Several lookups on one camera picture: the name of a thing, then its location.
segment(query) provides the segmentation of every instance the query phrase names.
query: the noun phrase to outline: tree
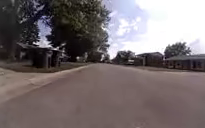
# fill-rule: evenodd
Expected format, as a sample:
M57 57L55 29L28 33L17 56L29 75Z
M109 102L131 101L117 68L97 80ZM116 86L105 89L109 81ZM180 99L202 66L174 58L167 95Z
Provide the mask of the tree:
M20 43L32 45L40 40L37 22L26 26L20 34Z
M105 63L110 62L110 55L109 54L104 54L102 61L105 62Z
M191 53L190 47L186 45L186 42L177 42L173 45L168 45L165 49L165 58L173 56L189 55Z
M51 4L47 38L53 47L65 47L71 61L85 53L106 51L109 11L100 0L55 0Z
M87 62L101 62L103 53L92 51L88 53Z
M129 59L135 57L135 53L128 50L128 51L118 51L114 61L118 64L127 63Z
M38 40L36 22L49 12L48 0L0 0L0 45L14 59L16 42Z

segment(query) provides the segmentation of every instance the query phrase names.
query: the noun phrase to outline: roof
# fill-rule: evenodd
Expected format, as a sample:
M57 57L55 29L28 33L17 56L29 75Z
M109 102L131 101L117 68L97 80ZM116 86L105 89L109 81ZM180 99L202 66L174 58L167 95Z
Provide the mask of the roof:
M174 56L166 60L205 60L205 54L188 55L188 56Z
M160 52L150 52L150 53L143 53L143 54L138 54L137 56L145 56L145 55L152 55L152 56L162 56L163 54L161 54Z
M23 43L17 43L21 48L23 49L29 49L29 48L37 48L35 45L29 45L29 44L23 44Z

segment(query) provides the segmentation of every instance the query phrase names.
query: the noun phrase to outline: yard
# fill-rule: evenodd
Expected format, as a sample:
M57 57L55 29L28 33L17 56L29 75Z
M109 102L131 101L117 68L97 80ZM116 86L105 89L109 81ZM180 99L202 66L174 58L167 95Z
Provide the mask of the yard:
M56 68L35 68L32 67L30 63L11 63L11 64L2 64L0 65L0 68L12 70L15 72L23 72L23 73L54 73L54 72L59 72L63 70L68 70L72 68L77 68L81 66L86 66L88 63L62 63L60 67Z
M148 71L162 71L162 72L189 72L188 70L179 70L179 69L168 69L162 67L149 67L149 66L137 66L135 68L148 70Z

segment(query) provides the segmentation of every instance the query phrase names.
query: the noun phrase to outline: distant tree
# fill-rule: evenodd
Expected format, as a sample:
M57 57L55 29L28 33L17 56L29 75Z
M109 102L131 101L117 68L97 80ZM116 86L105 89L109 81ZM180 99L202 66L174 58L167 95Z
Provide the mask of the distant tree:
M110 55L109 54L104 54L104 57L103 57L103 62L110 62Z
M88 53L87 61L88 62L101 62L102 61L102 52L93 51Z
M116 57L114 58L114 61L116 63L127 63L129 59L134 58L135 53L128 50L128 51L118 51Z
M180 55L189 55L190 53L191 49L186 45L186 42L177 42L173 45L168 45L164 51L165 58Z

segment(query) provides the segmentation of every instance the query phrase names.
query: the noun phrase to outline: street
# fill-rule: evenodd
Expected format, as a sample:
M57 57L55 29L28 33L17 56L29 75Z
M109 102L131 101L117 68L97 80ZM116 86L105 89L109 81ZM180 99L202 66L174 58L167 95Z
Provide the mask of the street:
M205 128L205 73L94 64L0 104L0 128Z

